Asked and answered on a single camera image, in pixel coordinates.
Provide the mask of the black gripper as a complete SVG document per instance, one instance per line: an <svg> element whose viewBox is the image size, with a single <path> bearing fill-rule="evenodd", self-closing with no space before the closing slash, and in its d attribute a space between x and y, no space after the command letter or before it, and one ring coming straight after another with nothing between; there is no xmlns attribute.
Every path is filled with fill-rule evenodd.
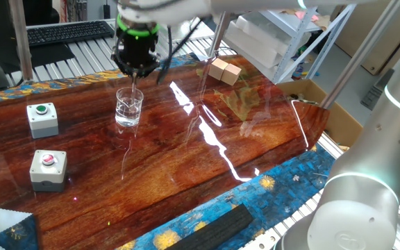
<svg viewBox="0 0 400 250"><path fill-rule="evenodd" d="M135 70L128 66L137 65L136 73L138 78L145 78L160 66L160 54L155 54L158 36L156 34L140 37L121 32L118 35L119 42L123 48L119 49L116 55L111 55L113 62L125 76L134 76Z"/></svg>

